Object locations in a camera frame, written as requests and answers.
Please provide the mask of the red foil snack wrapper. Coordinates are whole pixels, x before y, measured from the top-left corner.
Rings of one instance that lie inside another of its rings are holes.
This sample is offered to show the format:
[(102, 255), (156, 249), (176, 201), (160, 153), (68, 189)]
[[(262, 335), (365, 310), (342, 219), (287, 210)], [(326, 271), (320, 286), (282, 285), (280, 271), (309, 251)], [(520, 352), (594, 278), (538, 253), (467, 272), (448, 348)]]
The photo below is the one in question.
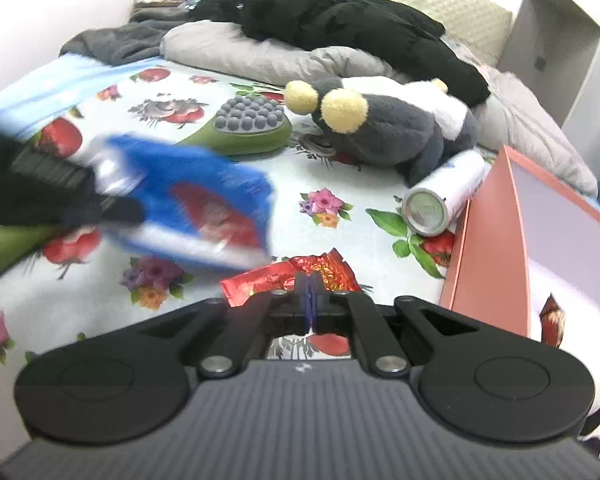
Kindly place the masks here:
[(244, 272), (221, 281), (222, 292), (232, 308), (241, 307), (251, 296), (260, 292), (272, 292), (294, 289), (294, 279), (299, 273), (306, 275), (321, 274), (327, 290), (350, 290), (360, 292), (350, 266), (344, 261), (337, 249), (324, 252), (319, 256), (297, 256), (262, 266), (262, 268)]

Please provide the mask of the blue red snack bag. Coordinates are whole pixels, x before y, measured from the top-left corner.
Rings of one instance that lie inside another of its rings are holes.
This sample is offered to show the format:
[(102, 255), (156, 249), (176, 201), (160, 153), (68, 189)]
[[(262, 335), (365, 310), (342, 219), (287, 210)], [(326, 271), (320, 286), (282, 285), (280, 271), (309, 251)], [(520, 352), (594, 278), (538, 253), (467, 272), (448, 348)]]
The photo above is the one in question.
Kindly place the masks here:
[(139, 136), (99, 136), (79, 154), (96, 190), (138, 200), (145, 220), (106, 223), (107, 235), (141, 255), (194, 266), (250, 270), (270, 261), (274, 190), (259, 169)]

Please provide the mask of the small red snack packet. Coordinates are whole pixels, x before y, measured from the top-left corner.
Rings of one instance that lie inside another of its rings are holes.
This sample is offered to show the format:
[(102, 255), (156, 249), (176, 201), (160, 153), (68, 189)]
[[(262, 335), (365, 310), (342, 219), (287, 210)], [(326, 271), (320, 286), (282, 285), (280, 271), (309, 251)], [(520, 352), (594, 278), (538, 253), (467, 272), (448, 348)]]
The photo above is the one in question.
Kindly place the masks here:
[(566, 325), (565, 311), (559, 307), (553, 295), (547, 297), (540, 312), (541, 340), (544, 344), (559, 348), (564, 339)]

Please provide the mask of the light blue bedsheet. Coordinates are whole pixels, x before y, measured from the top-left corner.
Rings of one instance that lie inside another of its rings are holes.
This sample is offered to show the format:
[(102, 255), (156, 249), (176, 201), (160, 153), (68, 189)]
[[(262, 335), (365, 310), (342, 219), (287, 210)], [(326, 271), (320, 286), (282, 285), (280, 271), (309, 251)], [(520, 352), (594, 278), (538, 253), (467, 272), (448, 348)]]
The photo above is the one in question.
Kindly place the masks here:
[(69, 108), (156, 61), (109, 66), (78, 54), (61, 55), (0, 91), (0, 131), (27, 140)]

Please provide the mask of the white spray can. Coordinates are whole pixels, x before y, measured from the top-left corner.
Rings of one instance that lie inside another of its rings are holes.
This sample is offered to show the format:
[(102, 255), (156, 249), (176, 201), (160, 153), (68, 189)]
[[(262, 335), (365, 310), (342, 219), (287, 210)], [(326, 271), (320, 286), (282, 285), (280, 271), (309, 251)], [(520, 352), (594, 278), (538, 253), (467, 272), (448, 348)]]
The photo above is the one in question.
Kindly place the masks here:
[(451, 157), (408, 190), (402, 200), (403, 219), (419, 235), (440, 235), (463, 211), (487, 173), (488, 164), (476, 150)]

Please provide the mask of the dark grey blanket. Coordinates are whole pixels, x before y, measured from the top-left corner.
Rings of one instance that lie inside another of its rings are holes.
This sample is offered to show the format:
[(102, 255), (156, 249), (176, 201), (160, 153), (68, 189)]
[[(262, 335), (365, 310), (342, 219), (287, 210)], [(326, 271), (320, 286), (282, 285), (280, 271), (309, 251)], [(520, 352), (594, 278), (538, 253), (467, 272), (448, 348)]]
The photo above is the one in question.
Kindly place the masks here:
[(67, 41), (59, 54), (77, 54), (110, 66), (130, 64), (158, 56), (164, 35), (183, 24), (182, 20), (147, 20), (114, 28), (87, 29)]

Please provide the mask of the grey penguin plush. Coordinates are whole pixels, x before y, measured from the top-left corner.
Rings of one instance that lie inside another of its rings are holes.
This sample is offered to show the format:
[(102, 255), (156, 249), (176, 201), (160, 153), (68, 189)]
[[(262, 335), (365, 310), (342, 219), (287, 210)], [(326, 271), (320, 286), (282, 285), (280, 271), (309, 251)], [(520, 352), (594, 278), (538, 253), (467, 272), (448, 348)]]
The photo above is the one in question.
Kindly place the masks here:
[(474, 114), (439, 78), (407, 84), (381, 76), (294, 80), (284, 100), (294, 114), (311, 116), (336, 152), (396, 168), (409, 186), (478, 140)]

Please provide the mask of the pink cardboard box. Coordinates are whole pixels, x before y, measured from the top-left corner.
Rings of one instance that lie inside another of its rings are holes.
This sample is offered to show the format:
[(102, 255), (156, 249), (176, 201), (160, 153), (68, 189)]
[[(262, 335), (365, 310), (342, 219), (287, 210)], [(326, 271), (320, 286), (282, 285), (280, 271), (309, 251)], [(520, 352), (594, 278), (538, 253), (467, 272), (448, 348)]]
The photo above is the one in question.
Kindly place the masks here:
[(460, 217), (440, 304), (540, 339), (547, 299), (564, 314), (560, 348), (600, 382), (600, 210), (503, 148)]

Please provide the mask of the wooden nightstand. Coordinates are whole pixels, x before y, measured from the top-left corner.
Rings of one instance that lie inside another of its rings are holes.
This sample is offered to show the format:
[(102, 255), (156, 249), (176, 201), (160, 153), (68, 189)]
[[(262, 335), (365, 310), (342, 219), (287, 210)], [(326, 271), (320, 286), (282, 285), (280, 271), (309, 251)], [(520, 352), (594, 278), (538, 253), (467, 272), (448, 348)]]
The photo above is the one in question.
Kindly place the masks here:
[(132, 12), (142, 11), (163, 11), (163, 10), (183, 10), (184, 0), (169, 0), (169, 1), (139, 1), (133, 4)]

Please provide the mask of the grey duvet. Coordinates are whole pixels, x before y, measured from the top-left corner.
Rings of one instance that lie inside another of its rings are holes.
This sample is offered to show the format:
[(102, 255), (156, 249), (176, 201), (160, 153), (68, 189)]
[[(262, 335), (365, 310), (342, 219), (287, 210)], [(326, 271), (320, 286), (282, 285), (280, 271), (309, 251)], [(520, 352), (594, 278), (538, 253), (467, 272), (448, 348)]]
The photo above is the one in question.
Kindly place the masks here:
[[(454, 58), (478, 70), (491, 91), (486, 102), (472, 108), (480, 125), (478, 143), (491, 151), (510, 146), (579, 192), (596, 197), (593, 171), (533, 92), (514, 74), (481, 62), (464, 44), (443, 41)], [(361, 50), (303, 51), (276, 40), (251, 39), (237, 24), (208, 20), (167, 32), (160, 53), (169, 61), (278, 86), (311, 76), (386, 76), (400, 84), (414, 80)]]

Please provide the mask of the black jacket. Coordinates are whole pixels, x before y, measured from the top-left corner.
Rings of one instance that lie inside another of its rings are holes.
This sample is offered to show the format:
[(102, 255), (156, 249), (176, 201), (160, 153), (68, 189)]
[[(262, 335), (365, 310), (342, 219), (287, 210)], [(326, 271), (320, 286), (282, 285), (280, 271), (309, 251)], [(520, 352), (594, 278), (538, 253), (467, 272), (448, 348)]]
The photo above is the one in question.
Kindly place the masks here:
[(469, 107), (489, 96), (479, 71), (443, 42), (444, 26), (391, 0), (200, 0), (192, 21), (238, 24), (252, 39), (275, 39), (302, 50), (363, 50), (415, 80), (440, 79)]

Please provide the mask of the grey wall shelf unit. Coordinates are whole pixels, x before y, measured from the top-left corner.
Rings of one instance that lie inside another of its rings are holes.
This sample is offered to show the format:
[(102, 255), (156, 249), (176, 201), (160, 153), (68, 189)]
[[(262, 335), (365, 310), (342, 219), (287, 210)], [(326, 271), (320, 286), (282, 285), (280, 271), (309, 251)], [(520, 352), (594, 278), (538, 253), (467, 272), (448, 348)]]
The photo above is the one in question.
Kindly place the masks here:
[(498, 69), (534, 92), (600, 176), (600, 0), (522, 0)]

